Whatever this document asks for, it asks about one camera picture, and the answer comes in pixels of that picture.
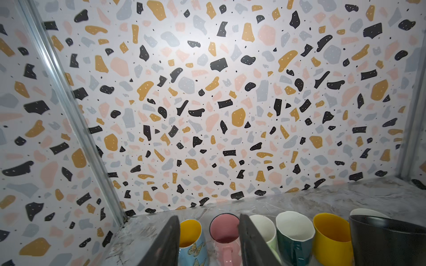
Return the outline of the dark green mug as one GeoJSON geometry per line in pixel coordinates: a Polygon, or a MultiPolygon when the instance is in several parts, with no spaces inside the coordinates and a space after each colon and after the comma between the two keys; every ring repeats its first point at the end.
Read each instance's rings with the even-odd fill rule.
{"type": "Polygon", "coordinates": [[[288,266],[307,266],[312,258],[315,228],[305,215],[285,211],[276,216],[277,244],[288,266]]]}

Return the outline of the blue butterfly mug yellow inside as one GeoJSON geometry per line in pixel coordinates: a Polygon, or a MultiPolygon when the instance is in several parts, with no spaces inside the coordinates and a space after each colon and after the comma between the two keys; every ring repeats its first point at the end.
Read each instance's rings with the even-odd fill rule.
{"type": "Polygon", "coordinates": [[[180,224],[180,266],[208,266],[210,263],[203,228],[196,219],[180,224]]]}

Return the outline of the grey mug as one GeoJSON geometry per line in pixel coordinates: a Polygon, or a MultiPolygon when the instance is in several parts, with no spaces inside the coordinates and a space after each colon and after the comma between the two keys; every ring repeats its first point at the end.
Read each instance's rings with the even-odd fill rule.
{"type": "Polygon", "coordinates": [[[389,216],[387,216],[387,215],[385,215],[381,212],[378,212],[378,211],[375,211],[375,210],[372,210],[372,209],[368,209],[368,208],[353,209],[350,212],[349,216],[373,216],[373,217],[389,218],[389,216]]]}

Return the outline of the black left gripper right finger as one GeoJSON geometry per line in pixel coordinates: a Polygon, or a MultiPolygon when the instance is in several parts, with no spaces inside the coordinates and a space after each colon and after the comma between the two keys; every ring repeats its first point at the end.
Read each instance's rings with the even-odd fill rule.
{"type": "Polygon", "coordinates": [[[244,266],[280,266],[281,262],[266,244],[252,220],[240,215],[239,239],[244,266]]]}

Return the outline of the light green mug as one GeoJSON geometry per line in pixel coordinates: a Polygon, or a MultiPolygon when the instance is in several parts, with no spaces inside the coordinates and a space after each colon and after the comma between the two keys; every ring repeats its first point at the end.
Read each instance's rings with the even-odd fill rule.
{"type": "Polygon", "coordinates": [[[276,227],[273,221],[263,215],[251,215],[250,219],[259,231],[266,244],[268,245],[269,249],[272,251],[276,259],[278,260],[278,262],[282,264],[280,256],[277,253],[276,227]]]}

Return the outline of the black mug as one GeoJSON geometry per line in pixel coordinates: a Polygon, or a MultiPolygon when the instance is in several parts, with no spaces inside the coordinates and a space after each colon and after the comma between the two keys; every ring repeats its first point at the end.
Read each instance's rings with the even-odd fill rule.
{"type": "Polygon", "coordinates": [[[349,217],[357,266],[424,266],[426,228],[375,216],[349,217]]]}

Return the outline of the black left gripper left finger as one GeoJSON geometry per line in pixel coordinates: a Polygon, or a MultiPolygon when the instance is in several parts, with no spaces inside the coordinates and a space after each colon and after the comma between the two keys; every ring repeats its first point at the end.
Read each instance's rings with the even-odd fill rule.
{"type": "Polygon", "coordinates": [[[172,216],[138,266],[178,266],[180,243],[180,222],[172,216]]]}

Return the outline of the pink patterned mug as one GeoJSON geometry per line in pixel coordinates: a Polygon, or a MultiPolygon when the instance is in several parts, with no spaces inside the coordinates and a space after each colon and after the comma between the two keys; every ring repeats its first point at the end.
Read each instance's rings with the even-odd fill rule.
{"type": "Polygon", "coordinates": [[[239,223],[239,218],[231,213],[219,214],[210,223],[209,232],[220,266],[242,265],[239,223]]]}

